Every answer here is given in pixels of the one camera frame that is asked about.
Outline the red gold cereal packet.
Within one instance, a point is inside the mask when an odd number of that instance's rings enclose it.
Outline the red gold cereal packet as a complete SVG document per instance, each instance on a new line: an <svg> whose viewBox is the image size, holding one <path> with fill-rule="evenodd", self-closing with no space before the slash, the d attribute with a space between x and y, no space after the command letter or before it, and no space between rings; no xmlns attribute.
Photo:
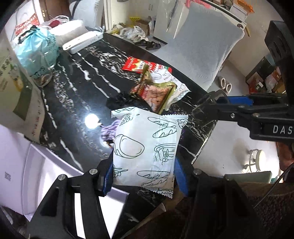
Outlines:
<svg viewBox="0 0 294 239"><path fill-rule="evenodd" d="M170 93L170 86L159 86L151 78L151 72L147 65L144 66L140 81L131 88L130 94L143 99L151 107L152 111L161 114L164 111L164 104Z"/></svg>

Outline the white bread snack packet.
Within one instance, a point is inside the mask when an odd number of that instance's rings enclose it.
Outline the white bread snack packet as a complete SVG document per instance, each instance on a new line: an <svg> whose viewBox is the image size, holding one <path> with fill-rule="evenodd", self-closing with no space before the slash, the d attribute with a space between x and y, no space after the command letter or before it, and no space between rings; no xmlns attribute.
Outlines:
<svg viewBox="0 0 294 239"><path fill-rule="evenodd" d="M137 107L111 114L120 120L113 149L114 184L172 198L176 151L188 115L158 115Z"/></svg>

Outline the black polka dot scrunchie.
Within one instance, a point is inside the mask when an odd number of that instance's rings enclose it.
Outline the black polka dot scrunchie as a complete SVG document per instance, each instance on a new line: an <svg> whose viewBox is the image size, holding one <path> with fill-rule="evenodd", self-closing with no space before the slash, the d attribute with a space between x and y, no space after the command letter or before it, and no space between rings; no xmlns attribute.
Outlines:
<svg viewBox="0 0 294 239"><path fill-rule="evenodd" d="M108 98L106 101L106 107L110 110L137 107L152 112L151 107L146 101L128 92L120 92L116 96Z"/></svg>

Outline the lilac satin drawstring pouch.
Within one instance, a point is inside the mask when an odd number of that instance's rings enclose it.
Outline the lilac satin drawstring pouch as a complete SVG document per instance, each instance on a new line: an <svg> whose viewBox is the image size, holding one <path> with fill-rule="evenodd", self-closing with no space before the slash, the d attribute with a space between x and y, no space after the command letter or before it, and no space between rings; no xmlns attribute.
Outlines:
<svg viewBox="0 0 294 239"><path fill-rule="evenodd" d="M108 145L111 145L115 141L117 127L119 126L121 120L117 119L110 125L101 125L101 139Z"/></svg>

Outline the white slippers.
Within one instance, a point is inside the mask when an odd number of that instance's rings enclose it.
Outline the white slippers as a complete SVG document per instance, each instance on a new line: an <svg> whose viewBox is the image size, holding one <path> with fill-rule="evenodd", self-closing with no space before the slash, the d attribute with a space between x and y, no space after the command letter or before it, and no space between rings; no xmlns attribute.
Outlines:
<svg viewBox="0 0 294 239"><path fill-rule="evenodd" d="M227 94L229 94L232 90L232 84L226 81L224 77L219 76L219 87L225 91Z"/></svg>

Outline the white lilac gift box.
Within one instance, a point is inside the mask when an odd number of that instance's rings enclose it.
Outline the white lilac gift box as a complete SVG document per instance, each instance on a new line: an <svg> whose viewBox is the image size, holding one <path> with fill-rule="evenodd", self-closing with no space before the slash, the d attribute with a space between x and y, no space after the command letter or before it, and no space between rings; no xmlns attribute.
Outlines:
<svg viewBox="0 0 294 239"><path fill-rule="evenodd" d="M27 238L29 223L58 176L75 177L84 173L48 149L2 126L1 208L23 216L27 224L17 228L17 222L1 212L1 238ZM114 236L127 197L126 192L111 186L106 196L99 198L109 238ZM77 212L77 232L78 238L85 238L81 212Z"/></svg>

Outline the black sandals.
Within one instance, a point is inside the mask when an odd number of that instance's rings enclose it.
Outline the black sandals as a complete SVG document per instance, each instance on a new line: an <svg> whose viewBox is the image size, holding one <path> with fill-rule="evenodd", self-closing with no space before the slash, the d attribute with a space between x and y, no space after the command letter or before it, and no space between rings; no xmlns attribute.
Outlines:
<svg viewBox="0 0 294 239"><path fill-rule="evenodd" d="M154 42L154 41L146 41L141 40L139 42L136 42L135 45L145 47L146 50L158 50L161 48L160 43Z"/></svg>

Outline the red white snack packet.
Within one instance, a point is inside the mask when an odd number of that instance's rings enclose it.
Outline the red white snack packet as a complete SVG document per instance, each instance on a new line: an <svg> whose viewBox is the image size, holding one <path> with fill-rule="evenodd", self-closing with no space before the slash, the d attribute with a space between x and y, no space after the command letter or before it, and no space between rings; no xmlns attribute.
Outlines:
<svg viewBox="0 0 294 239"><path fill-rule="evenodd" d="M147 65L149 67L151 72L165 69L168 72L172 73L172 69L170 67L167 67L162 64L155 63L155 62L150 62L150 61L138 59L138 58L135 58L132 56L127 58L125 64L122 66L122 70L136 72L136 73L142 73L145 65Z"/></svg>

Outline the white plastic bags pile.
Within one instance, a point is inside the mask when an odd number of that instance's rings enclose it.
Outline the white plastic bags pile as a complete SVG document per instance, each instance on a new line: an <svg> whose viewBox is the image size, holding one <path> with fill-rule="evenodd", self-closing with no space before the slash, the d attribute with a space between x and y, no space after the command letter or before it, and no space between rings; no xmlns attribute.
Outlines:
<svg viewBox="0 0 294 239"><path fill-rule="evenodd" d="M110 30L107 30L106 33L113 36L131 40L133 43L140 42L142 40L149 41L146 33L139 26L127 26L125 24L119 23L114 25Z"/></svg>

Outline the glass jar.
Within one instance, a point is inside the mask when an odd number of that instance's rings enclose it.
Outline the glass jar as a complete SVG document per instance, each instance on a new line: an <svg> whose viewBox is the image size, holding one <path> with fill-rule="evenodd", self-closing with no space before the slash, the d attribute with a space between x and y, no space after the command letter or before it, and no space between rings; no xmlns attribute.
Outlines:
<svg viewBox="0 0 294 239"><path fill-rule="evenodd" d="M37 87L43 88L51 81L52 76L53 76L53 72L49 71L49 72L46 72L44 75L40 76L39 78L34 79L34 82L37 85Z"/></svg>

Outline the white pillow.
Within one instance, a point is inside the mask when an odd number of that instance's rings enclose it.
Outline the white pillow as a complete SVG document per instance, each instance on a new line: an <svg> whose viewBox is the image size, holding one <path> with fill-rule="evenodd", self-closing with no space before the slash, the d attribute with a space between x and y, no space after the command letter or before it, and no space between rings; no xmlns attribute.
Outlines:
<svg viewBox="0 0 294 239"><path fill-rule="evenodd" d="M55 36L58 47L62 47L65 43L88 32L88 30L82 20L72 20L52 28L49 32Z"/></svg>

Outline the teal plastic bag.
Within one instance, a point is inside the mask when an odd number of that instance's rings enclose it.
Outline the teal plastic bag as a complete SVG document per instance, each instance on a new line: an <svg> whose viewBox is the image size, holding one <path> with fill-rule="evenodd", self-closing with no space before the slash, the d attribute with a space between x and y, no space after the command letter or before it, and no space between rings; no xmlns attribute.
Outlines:
<svg viewBox="0 0 294 239"><path fill-rule="evenodd" d="M49 30L33 25L13 42L16 56L31 78L38 79L54 68L59 49Z"/></svg>

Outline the red white paper bag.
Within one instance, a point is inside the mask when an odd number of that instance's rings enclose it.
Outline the red white paper bag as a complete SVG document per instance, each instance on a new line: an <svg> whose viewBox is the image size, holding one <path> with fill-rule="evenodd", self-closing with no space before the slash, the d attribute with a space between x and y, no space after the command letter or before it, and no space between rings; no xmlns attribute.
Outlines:
<svg viewBox="0 0 294 239"><path fill-rule="evenodd" d="M35 26L40 25L37 14L35 14L35 13L28 20L24 21L23 23L21 23L15 27L15 35L16 36L20 35L20 33L31 28L33 25L35 25Z"/></svg>

